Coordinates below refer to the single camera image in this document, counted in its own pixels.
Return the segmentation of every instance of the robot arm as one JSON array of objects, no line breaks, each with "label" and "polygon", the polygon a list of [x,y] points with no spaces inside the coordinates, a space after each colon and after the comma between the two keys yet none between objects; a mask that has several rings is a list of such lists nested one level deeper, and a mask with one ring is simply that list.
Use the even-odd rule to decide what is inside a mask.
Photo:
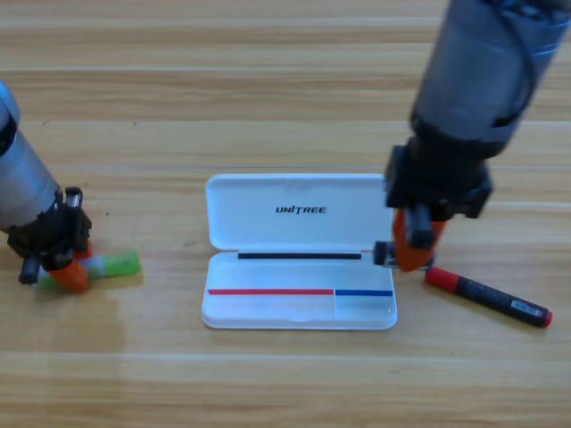
[{"label": "robot arm", "polygon": [[42,266],[70,291],[87,289],[77,258],[88,256],[91,221],[77,187],[62,189],[20,132],[20,111],[0,80],[0,231],[24,261],[20,282],[33,284]]},{"label": "robot arm", "polygon": [[569,0],[451,0],[414,103],[413,136],[386,169],[396,257],[425,265],[447,220],[478,218],[485,161],[504,150],[569,23]]}]

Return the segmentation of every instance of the unitree logo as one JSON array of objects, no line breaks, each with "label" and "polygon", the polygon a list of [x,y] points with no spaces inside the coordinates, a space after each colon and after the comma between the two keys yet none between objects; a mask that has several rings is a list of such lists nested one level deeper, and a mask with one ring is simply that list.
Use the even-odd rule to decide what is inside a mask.
[{"label": "unitree logo", "polygon": [[277,207],[276,212],[291,212],[292,214],[325,214],[327,207]]}]

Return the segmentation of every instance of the marker label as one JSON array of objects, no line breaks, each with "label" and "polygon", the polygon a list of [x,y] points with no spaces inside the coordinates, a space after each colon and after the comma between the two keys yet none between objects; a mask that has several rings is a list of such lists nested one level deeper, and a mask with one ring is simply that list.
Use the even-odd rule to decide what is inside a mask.
[{"label": "marker label", "polygon": [[532,308],[530,306],[527,306],[523,301],[520,300],[513,300],[511,302],[511,307],[524,311],[530,315],[533,315],[534,317],[540,317],[542,315],[542,312],[539,309],[535,309]]}]

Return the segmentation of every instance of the table surface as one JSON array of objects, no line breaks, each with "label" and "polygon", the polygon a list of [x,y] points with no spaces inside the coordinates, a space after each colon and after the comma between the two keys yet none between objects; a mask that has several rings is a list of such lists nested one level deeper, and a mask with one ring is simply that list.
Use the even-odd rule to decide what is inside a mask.
[{"label": "table surface", "polygon": [[537,302],[547,330],[396,275],[385,332],[217,331],[203,185],[223,172],[382,172],[443,0],[0,0],[0,76],[96,252],[141,275],[34,296],[0,246],[6,427],[571,426],[571,44],[492,160],[443,268]]}]

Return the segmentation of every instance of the red line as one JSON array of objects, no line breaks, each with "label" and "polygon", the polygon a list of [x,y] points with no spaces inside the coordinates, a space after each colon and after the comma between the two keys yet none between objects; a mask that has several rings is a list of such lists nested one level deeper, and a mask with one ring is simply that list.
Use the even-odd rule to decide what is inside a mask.
[{"label": "red line", "polygon": [[241,289],[232,289],[232,288],[213,288],[208,291],[208,294],[228,294],[228,295],[307,295],[307,294],[319,294],[319,295],[333,295],[333,290],[327,289],[315,289],[315,290],[308,290],[308,289],[260,289],[260,288],[241,288]]}]

